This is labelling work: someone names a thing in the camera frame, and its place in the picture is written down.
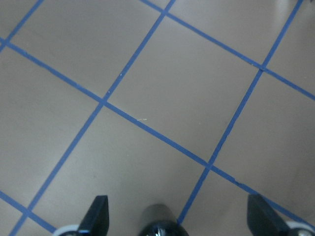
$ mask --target blue tape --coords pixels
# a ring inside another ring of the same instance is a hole
[[[189,211],[189,209],[190,209],[190,207],[191,207],[193,201],[195,200],[195,198],[196,198],[196,196],[197,196],[197,194],[198,194],[198,192],[199,192],[199,190],[200,190],[200,188],[201,188],[201,186],[202,186],[202,184],[203,184],[203,181],[204,181],[204,180],[206,179],[206,177],[208,176],[209,171],[210,171],[210,170],[207,169],[207,168],[205,168],[205,169],[203,170],[203,172],[202,172],[202,174],[201,174],[201,176],[200,176],[200,178],[199,178],[197,184],[196,184],[195,187],[193,188],[193,191],[192,191],[190,197],[188,198],[188,200],[187,200],[187,202],[186,202],[186,204],[185,204],[185,206],[184,206],[182,212],[180,213],[180,215],[179,215],[179,217],[178,217],[178,219],[177,219],[177,223],[178,223],[178,224],[182,224],[182,222],[183,222],[185,216],[187,215],[187,213],[188,213],[188,211]]]
[[[152,37],[153,33],[157,30],[158,26],[160,25],[160,23],[162,22],[163,18],[165,17],[166,12],[170,9],[170,7],[174,4],[175,0],[171,0],[168,5],[166,6],[165,10],[161,12],[160,16],[158,17],[158,19],[155,21],[155,23],[153,24],[153,26],[151,27],[151,29],[149,30],[149,32],[147,33],[147,35],[144,37],[144,39],[142,40],[142,42],[140,43],[139,47],[137,48],[137,50],[134,52],[134,54],[131,56],[131,58],[129,59],[128,63],[126,64],[126,66],[123,68],[123,70],[121,71],[121,73],[119,74],[119,76],[116,78],[116,80],[114,81],[114,83],[112,84],[112,86],[109,88],[109,90],[106,92],[106,94],[103,97],[103,100],[106,102],[109,97],[113,94],[114,90],[117,88],[117,86],[119,85],[119,83],[123,80],[125,74],[129,71],[130,67],[133,65],[133,63],[135,62],[135,60],[138,58],[138,56],[140,55],[141,51],[144,49],[144,47],[147,45],[148,41],[150,40],[150,38]]]
[[[4,200],[6,203],[10,204],[11,206],[16,208],[21,213],[27,212],[27,209],[22,204],[18,203],[16,200],[9,197],[5,193],[3,193],[1,190],[0,190],[0,199]]]
[[[215,44],[218,45],[219,47],[221,47],[221,48],[227,50],[228,52],[230,52],[230,53],[232,53],[233,55],[239,57],[240,59],[244,60],[245,62],[249,63],[250,65],[253,65],[253,66],[255,66],[255,67],[259,68],[259,69],[262,68],[261,65],[260,65],[258,62],[256,62],[256,61],[250,59],[249,57],[247,57],[247,56],[245,56],[245,55],[243,55],[243,54],[237,52],[236,50],[232,49],[231,47],[227,46],[226,44],[224,44],[224,43],[222,43],[222,42],[216,40],[215,38],[213,38],[213,37],[207,35],[206,33],[202,32],[201,30],[195,28],[194,26],[192,26],[192,25],[186,23],[185,21],[179,19],[178,17],[176,17],[176,16],[174,16],[174,15],[172,15],[172,14],[170,14],[170,13],[167,13],[166,16],[169,17],[170,19],[176,21],[176,22],[179,23],[180,25],[182,25],[182,26],[184,26],[184,27],[186,27],[186,28],[192,30],[193,32],[195,32],[195,33],[197,33],[198,35],[200,35],[201,37],[203,37],[203,38],[205,38],[205,39],[207,39],[207,40],[209,40],[209,41],[215,43]]]
[[[163,11],[161,8],[159,8],[158,6],[156,6],[155,4],[151,3],[151,2],[148,1],[148,0],[140,0],[140,1],[143,2],[144,4],[150,6],[151,8],[155,9],[156,11],[159,11],[159,12]],[[279,46],[279,44],[280,44],[280,41],[281,41],[282,38],[284,37],[284,35],[285,35],[285,33],[286,33],[286,31],[287,31],[289,25],[291,24],[291,22],[292,22],[292,20],[293,20],[293,18],[294,18],[294,16],[295,16],[295,14],[297,13],[299,7],[301,6],[302,1],[303,1],[303,0],[300,0],[300,1],[296,4],[296,6],[294,7],[292,13],[290,14],[290,16],[289,16],[289,18],[288,18],[288,21],[285,23],[285,25],[284,25],[282,31],[280,32],[280,34],[279,34],[278,37],[277,37],[277,40],[276,40],[275,44],[273,45],[272,49],[270,50],[269,54],[267,55],[267,57],[266,57],[266,59],[265,59],[265,62],[264,62],[265,64],[270,61],[271,56],[275,53],[276,49],[278,48],[278,46]],[[244,60],[245,62],[249,63],[250,65],[255,66],[255,67],[257,67],[258,69],[261,69],[261,70],[263,70],[264,72],[266,72],[266,73],[268,73],[268,74],[274,76],[276,79],[278,79],[278,80],[284,82],[285,84],[289,85],[289,86],[292,87],[293,89],[295,89],[295,90],[301,92],[302,94],[304,94],[304,95],[306,95],[307,97],[309,97],[309,98],[311,98],[312,100],[314,100],[314,97],[315,97],[315,96],[314,96],[313,94],[311,94],[310,92],[307,92],[306,90],[300,88],[299,86],[295,85],[294,83],[290,82],[289,80],[287,80],[287,79],[285,79],[285,78],[283,78],[283,77],[277,75],[275,72],[273,72],[273,71],[271,71],[271,70],[265,68],[265,66],[259,64],[258,62],[256,62],[256,61],[254,61],[254,60],[248,58],[247,56],[245,56],[245,55],[243,55],[243,54],[237,52],[236,50],[230,48],[229,46],[227,46],[227,45],[221,43],[220,41],[218,41],[218,40],[216,40],[215,38],[213,38],[213,37],[207,35],[206,33],[202,32],[201,30],[199,30],[199,29],[195,28],[194,26],[188,24],[187,22],[181,20],[180,18],[178,18],[178,17],[176,17],[176,16],[174,16],[174,15],[172,15],[172,14],[170,14],[170,13],[167,13],[166,16],[169,17],[170,19],[176,21],[177,23],[181,24],[182,26],[184,26],[184,27],[186,27],[186,28],[188,28],[188,29],[194,31],[195,33],[197,33],[197,34],[200,35],[201,37],[204,37],[204,38],[206,38],[207,40],[209,40],[209,41],[211,41],[211,42],[217,44],[217,45],[220,46],[221,48],[223,48],[223,49],[227,50],[228,52],[232,53],[233,55],[239,57],[240,59]]]
[[[154,3],[148,1],[148,0],[140,0],[141,2],[143,2],[144,4],[148,5],[149,7],[153,8],[156,11],[162,12],[163,9],[158,7],[157,5],[155,5]]]
[[[199,164],[201,164],[203,166],[207,165],[207,162],[205,160],[201,159],[199,156],[193,154],[192,152],[190,152],[186,148],[180,146],[179,144],[177,144],[173,140],[169,139],[168,137],[158,133],[157,131],[155,131],[154,129],[148,127],[144,123],[141,123],[141,122],[137,121],[135,118],[133,118],[132,116],[128,115],[127,113],[125,113],[124,111],[120,110],[119,108],[115,107],[114,105],[106,102],[106,103],[104,103],[104,106],[107,107],[108,109],[112,110],[113,112],[117,113],[118,115],[122,116],[126,120],[129,120],[131,123],[137,125],[138,127],[140,127],[141,129],[145,130],[146,132],[152,134],[153,136],[155,136],[156,138],[160,139],[161,141],[169,144],[171,147],[173,147],[176,150],[180,151],[184,155],[190,157],[192,160],[198,162]]]
[[[101,103],[99,103],[98,106],[95,108],[95,110],[92,112],[92,114],[90,115],[88,120],[85,122],[85,124],[83,125],[83,127],[81,128],[79,133],[75,136],[75,138],[71,142],[70,146],[67,148],[67,150],[65,151],[65,153],[63,154],[63,156],[61,157],[59,162],[56,164],[56,166],[54,167],[52,172],[49,174],[49,176],[45,180],[44,184],[41,186],[41,188],[39,189],[39,191],[37,192],[37,194],[35,195],[35,197],[31,201],[31,203],[28,207],[28,210],[32,211],[34,209],[35,205],[37,204],[37,202],[39,201],[41,196],[44,194],[44,192],[46,191],[46,189],[48,188],[48,186],[50,185],[50,183],[52,182],[52,180],[54,179],[54,177],[56,176],[58,171],[61,169],[61,167],[63,166],[65,161],[68,159],[69,155],[72,153],[75,146],[81,140],[82,136],[85,134],[87,129],[90,127],[90,125],[94,121],[95,117],[100,112],[102,106],[103,105]]]
[[[34,62],[38,66],[48,70],[50,73],[52,73],[53,75],[55,75],[59,79],[63,80],[67,84],[69,84],[69,85],[73,86],[74,88],[78,89],[79,91],[81,91],[85,95],[89,96],[90,98],[94,99],[95,101],[97,101],[97,102],[101,102],[102,101],[101,97],[97,96],[93,92],[91,92],[88,89],[84,88],[80,84],[74,82],[73,80],[71,80],[67,76],[63,75],[62,73],[60,73],[57,70],[53,69],[52,67],[48,66],[47,64],[45,64],[41,60],[37,59],[36,57],[32,56],[28,52],[26,52],[23,49],[19,48],[18,46],[14,45],[12,43],[8,43],[7,46],[9,48],[11,48],[12,50],[16,51],[17,53],[19,53],[20,55],[24,56],[25,58],[29,59],[30,61]]]
[[[38,7],[44,2],[44,0],[38,0],[33,7],[28,11],[28,13],[23,17],[23,19],[17,24],[17,26],[13,29],[13,31],[9,34],[9,36],[2,42],[0,45],[0,52],[4,49],[7,43],[16,35],[16,33],[20,30],[20,28],[25,24],[25,22],[31,17],[31,15],[38,9]]]
[[[244,107],[245,107],[247,101],[249,100],[250,95],[252,94],[255,86],[257,85],[261,75],[262,75],[262,70],[259,70],[257,72],[254,80],[252,81],[250,87],[248,88],[247,92],[245,93],[245,96],[243,97],[240,105],[236,109],[236,111],[235,111],[231,121],[229,122],[227,128],[225,129],[225,132],[223,133],[223,135],[222,135],[218,145],[216,146],[216,149],[214,150],[212,156],[210,157],[210,160],[208,162],[208,168],[211,168],[211,166],[215,162],[216,158],[218,157],[218,154],[221,151],[221,148],[222,148],[223,144],[225,143],[225,140],[227,139],[227,136],[231,133],[236,120],[238,119],[238,117],[240,116],[242,110],[244,109]]]
[[[46,222],[45,220],[43,220],[42,218],[40,218],[36,214],[29,212],[23,205],[21,205],[16,200],[14,200],[10,196],[3,193],[1,190],[0,190],[0,199],[4,200],[6,203],[10,204],[14,208],[16,208],[18,211],[25,214],[26,216],[29,216],[29,218],[31,218],[33,221],[35,221],[37,224],[39,224],[40,226],[42,226],[43,228],[45,228],[49,232],[52,233],[56,230],[56,228],[54,226],[52,226],[51,224],[49,224],[48,222]]]
[[[311,100],[315,100],[315,95],[311,94],[310,92],[306,91],[305,89],[297,86],[296,84],[292,83],[291,81],[285,79],[284,77],[278,75],[277,73],[273,72],[272,70],[265,69],[265,72],[273,77],[275,77],[277,80],[285,83],[286,85],[290,86],[291,88],[295,89],[296,91],[302,93],[303,95],[309,97]]]
[[[231,175],[227,174],[226,172],[224,172],[223,170],[219,169],[216,166],[212,166],[211,171],[213,171],[214,173],[216,173],[219,176],[223,177],[224,179],[228,180],[229,182],[233,183],[234,185],[238,186],[239,188],[245,190],[249,194],[260,194],[257,191],[255,191],[254,189],[252,189],[249,186],[247,186],[246,184],[243,184],[243,183],[240,183],[240,182],[236,181],[234,177],[232,177]],[[305,224],[309,225],[310,227],[312,227],[315,230],[315,226],[313,226],[312,224],[308,223],[307,221],[305,221],[302,218],[298,217],[297,215],[293,214],[292,212],[290,212],[289,210],[287,210],[284,207],[280,206],[279,204],[271,201],[270,199],[268,199],[268,198],[266,198],[264,196],[263,196],[263,198],[268,202],[268,204],[272,208],[274,208],[274,209],[278,210],[279,212],[281,212],[282,214],[290,217],[294,221],[302,222],[302,223],[305,223]]]

